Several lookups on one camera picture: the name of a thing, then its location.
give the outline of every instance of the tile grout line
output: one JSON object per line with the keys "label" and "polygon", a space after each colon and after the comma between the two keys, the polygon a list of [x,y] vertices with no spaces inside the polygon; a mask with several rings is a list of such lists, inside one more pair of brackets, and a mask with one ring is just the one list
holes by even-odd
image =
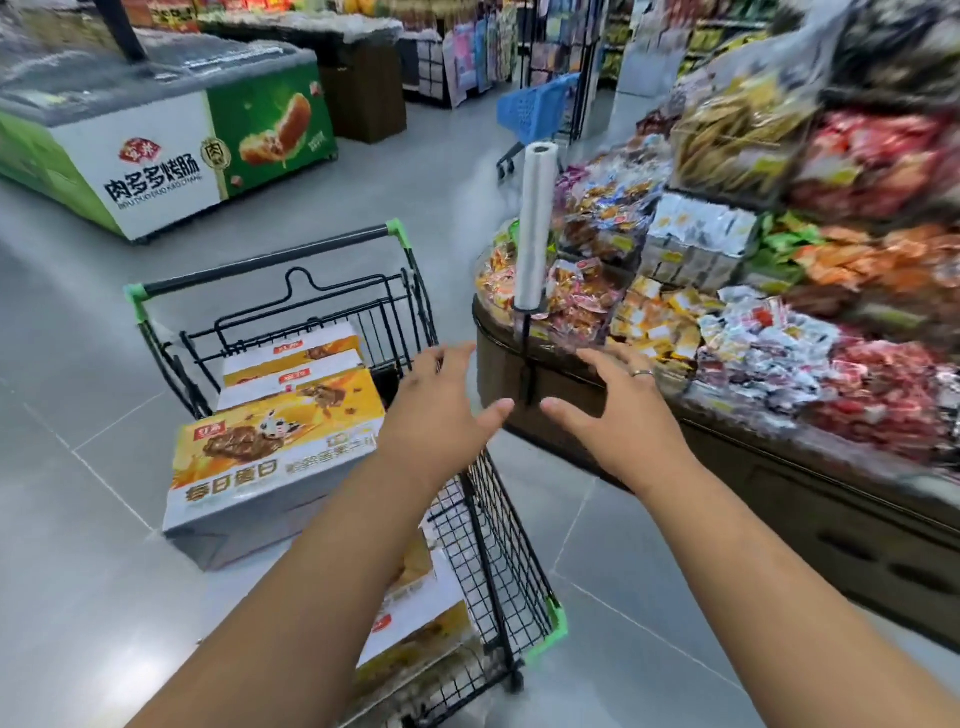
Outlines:
{"label": "tile grout line", "polygon": [[587,507],[587,501],[590,500],[590,496],[593,495],[596,485],[597,479],[594,477],[590,482],[590,487],[587,488],[587,492],[584,493],[584,499],[580,501],[580,509],[577,511],[577,515],[573,517],[573,523],[570,524],[570,528],[567,530],[566,536],[564,537],[564,542],[560,545],[560,553],[557,554],[557,560],[553,562],[553,569],[550,570],[550,573],[557,573],[557,566],[560,564],[560,557],[564,555],[566,542],[570,540],[570,535],[573,533],[573,527],[577,524],[577,521],[580,520],[580,514],[582,514],[584,512],[584,508]]}
{"label": "tile grout line", "polygon": [[54,430],[51,426],[49,426],[49,425],[46,423],[46,421],[45,421],[42,417],[40,417],[39,414],[37,414],[36,411],[35,411],[29,404],[27,404],[26,402],[21,402],[21,404],[23,404],[23,408],[24,408],[25,410],[27,410],[27,413],[28,413],[31,417],[33,417],[38,423],[40,423],[40,425],[42,425],[44,429],[46,429],[48,432],[50,432],[50,434],[52,434],[54,437],[56,437],[57,440],[60,442],[60,444],[63,445],[63,447],[66,449],[67,452],[69,452],[69,453],[70,453],[71,455],[73,455],[75,458],[77,458],[78,460],[80,460],[80,462],[84,464],[84,467],[85,467],[87,470],[89,470],[90,473],[91,473],[95,478],[97,478],[97,480],[99,480],[99,481],[101,482],[101,484],[102,484],[107,490],[109,490],[111,493],[113,493],[113,496],[114,496],[117,500],[119,500],[121,503],[123,503],[124,507],[125,507],[128,511],[130,511],[131,513],[133,513],[133,514],[136,516],[136,519],[137,519],[138,521],[140,521],[140,522],[143,523],[145,526],[147,526],[147,528],[148,528],[151,532],[154,531],[154,528],[153,528],[149,523],[147,523],[146,521],[144,521],[143,516],[141,516],[141,515],[140,515],[139,513],[137,513],[136,511],[134,511],[133,508],[132,508],[132,506],[131,506],[129,503],[127,503],[125,500],[123,500],[123,499],[120,497],[120,494],[117,493],[115,490],[113,490],[113,488],[110,487],[110,484],[107,483],[107,482],[100,476],[99,473],[97,473],[95,470],[93,470],[93,468],[90,467],[90,464],[89,464],[88,462],[86,462],[75,450],[70,449],[70,445],[67,443],[67,441],[64,440],[62,437],[60,437],[60,436],[58,435],[57,431]]}
{"label": "tile grout line", "polygon": [[163,393],[160,392],[159,394],[153,395],[152,397],[150,397],[147,401],[143,402],[142,404],[138,404],[136,407],[134,407],[130,412],[128,412],[128,413],[127,413],[126,415],[124,415],[123,417],[121,417],[119,420],[117,420],[117,421],[114,422],[114,423],[110,423],[109,425],[107,425],[106,427],[104,427],[102,430],[100,430],[97,434],[95,434],[93,437],[89,438],[88,440],[84,440],[80,445],[77,445],[75,448],[72,448],[71,451],[72,451],[72,452],[76,452],[76,451],[79,450],[80,448],[85,448],[87,445],[89,445],[89,444],[92,443],[94,440],[96,440],[98,437],[100,437],[102,434],[104,434],[107,430],[111,429],[111,428],[114,427],[115,425],[119,425],[119,424],[122,423],[124,420],[126,420],[130,415],[132,415],[134,412],[138,412],[139,410],[143,409],[143,408],[146,407],[148,404],[150,404],[150,402],[152,402],[153,400],[157,399],[158,397],[162,397],[162,396],[163,396]]}
{"label": "tile grout line", "polygon": [[617,609],[616,607],[612,607],[610,604],[608,604],[607,602],[605,602],[605,601],[604,601],[603,599],[601,599],[599,596],[591,594],[591,593],[588,592],[586,589],[584,589],[583,587],[581,587],[579,584],[575,584],[574,582],[570,581],[569,579],[567,579],[567,578],[566,578],[565,576],[563,576],[562,574],[556,573],[556,572],[554,571],[554,572],[553,572],[553,575],[561,578],[563,581],[565,581],[565,582],[566,582],[567,584],[569,584],[571,587],[573,587],[574,589],[576,589],[578,592],[581,592],[581,593],[585,594],[586,596],[589,596],[591,599],[593,599],[593,600],[594,600],[595,602],[597,602],[598,604],[602,604],[603,606],[607,607],[607,609],[609,609],[611,612],[613,612],[613,613],[621,616],[622,618],[624,618],[626,621],[628,621],[628,622],[629,622],[630,624],[632,624],[633,626],[639,627],[639,628],[642,629],[644,632],[647,632],[647,633],[653,635],[653,636],[656,637],[658,640],[660,640],[662,643],[664,643],[664,644],[666,644],[667,646],[669,646],[671,649],[675,649],[677,652],[679,652],[680,654],[682,654],[684,657],[686,657],[687,660],[690,660],[690,661],[696,663],[697,665],[699,665],[700,667],[702,667],[703,669],[705,669],[707,672],[712,672],[714,675],[716,675],[717,677],[719,677],[721,680],[723,680],[725,683],[727,683],[727,684],[730,685],[731,687],[737,688],[739,691],[746,693],[746,691],[743,689],[743,686],[742,686],[742,685],[739,685],[739,684],[737,684],[737,683],[734,683],[733,680],[731,680],[731,679],[730,679],[729,677],[727,677],[726,675],[724,675],[724,674],[722,674],[722,673],[720,673],[720,672],[717,672],[715,669],[713,669],[713,668],[710,667],[709,665],[703,663],[702,661],[698,660],[697,658],[693,657],[692,655],[687,654],[686,652],[684,652],[683,650],[681,650],[679,647],[677,647],[675,644],[671,643],[670,641],[668,641],[668,640],[664,639],[663,637],[661,637],[660,635],[658,635],[656,632],[654,632],[652,629],[650,629],[650,627],[646,627],[646,626],[640,624],[638,621],[636,621],[636,619],[632,619],[632,618],[628,617],[627,615],[625,615],[623,612],[621,612],[621,611],[620,611],[619,609]]}

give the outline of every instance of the black wire shopping cart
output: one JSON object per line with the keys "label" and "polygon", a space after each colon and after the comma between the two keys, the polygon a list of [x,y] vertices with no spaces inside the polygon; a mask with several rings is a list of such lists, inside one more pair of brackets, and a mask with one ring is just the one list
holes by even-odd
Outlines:
{"label": "black wire shopping cart", "polygon": [[[399,241],[406,259],[393,275],[318,285],[304,267],[307,258],[389,236]],[[150,299],[295,261],[303,263],[286,271],[281,298],[220,316],[195,333],[157,335],[146,307]],[[295,281],[305,285],[306,300],[295,301]],[[413,357],[438,343],[430,299],[399,220],[179,278],[128,285],[125,294],[163,378],[198,420],[213,414],[204,389],[211,396],[221,390],[211,366],[232,354],[350,321],[389,407]],[[458,650],[420,677],[428,679],[387,698],[375,712],[379,724],[435,726],[501,682],[519,691],[524,662],[566,634],[563,608],[486,450],[446,484],[428,519],[460,579],[482,646]]]}

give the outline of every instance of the blue shopping cart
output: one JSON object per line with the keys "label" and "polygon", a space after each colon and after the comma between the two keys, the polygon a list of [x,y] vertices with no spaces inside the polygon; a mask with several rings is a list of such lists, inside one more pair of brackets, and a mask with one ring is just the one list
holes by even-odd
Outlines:
{"label": "blue shopping cart", "polygon": [[516,134],[517,143],[496,163],[496,176],[514,174],[514,157],[535,141],[553,136],[564,122],[566,98],[580,81],[579,73],[558,76],[546,84],[508,93],[496,102],[496,123]]}

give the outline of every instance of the sausage image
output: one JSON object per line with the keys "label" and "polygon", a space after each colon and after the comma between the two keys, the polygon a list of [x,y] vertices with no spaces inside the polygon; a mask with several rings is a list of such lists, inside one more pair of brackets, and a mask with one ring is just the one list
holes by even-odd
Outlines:
{"label": "sausage image", "polygon": [[240,158],[247,164],[269,164],[285,161],[310,127],[313,109],[302,93],[295,93],[287,103],[283,117],[272,129],[251,134],[240,142]]}
{"label": "sausage image", "polygon": [[287,112],[276,124],[276,136],[280,140],[280,146],[283,147],[284,156],[293,152],[300,143],[300,138],[306,134],[310,126],[312,115],[313,109],[306,96],[295,93],[287,104]]}

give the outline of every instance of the plastic bag roll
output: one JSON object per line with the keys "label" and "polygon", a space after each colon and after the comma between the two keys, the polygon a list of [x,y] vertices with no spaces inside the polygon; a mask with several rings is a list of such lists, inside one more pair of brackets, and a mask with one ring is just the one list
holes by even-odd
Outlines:
{"label": "plastic bag roll", "polygon": [[517,311],[537,310],[543,297],[558,153],[556,144],[537,141],[527,147],[523,156],[523,201],[514,289]]}

